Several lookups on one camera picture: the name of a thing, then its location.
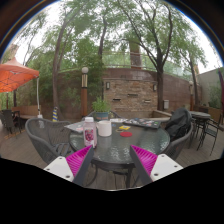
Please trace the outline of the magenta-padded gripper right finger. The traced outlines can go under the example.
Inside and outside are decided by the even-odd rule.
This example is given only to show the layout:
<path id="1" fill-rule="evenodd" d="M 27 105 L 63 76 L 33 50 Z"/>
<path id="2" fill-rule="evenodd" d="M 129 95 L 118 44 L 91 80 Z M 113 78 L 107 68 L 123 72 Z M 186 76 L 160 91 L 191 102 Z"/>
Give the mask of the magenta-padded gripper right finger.
<path id="1" fill-rule="evenodd" d="M 130 156 L 144 185 L 182 169 L 166 154 L 156 155 L 135 145 L 130 146 Z"/>

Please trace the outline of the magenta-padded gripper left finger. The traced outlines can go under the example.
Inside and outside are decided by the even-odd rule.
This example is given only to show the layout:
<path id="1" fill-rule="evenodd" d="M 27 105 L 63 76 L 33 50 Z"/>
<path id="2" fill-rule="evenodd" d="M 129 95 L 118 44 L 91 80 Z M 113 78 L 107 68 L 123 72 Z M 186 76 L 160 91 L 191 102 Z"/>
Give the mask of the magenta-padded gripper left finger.
<path id="1" fill-rule="evenodd" d="M 47 167 L 44 168 L 56 176 L 65 180 L 82 186 L 85 173 L 93 158 L 94 149 L 92 146 L 87 146 L 77 152 L 69 155 L 68 157 L 59 156 Z"/>

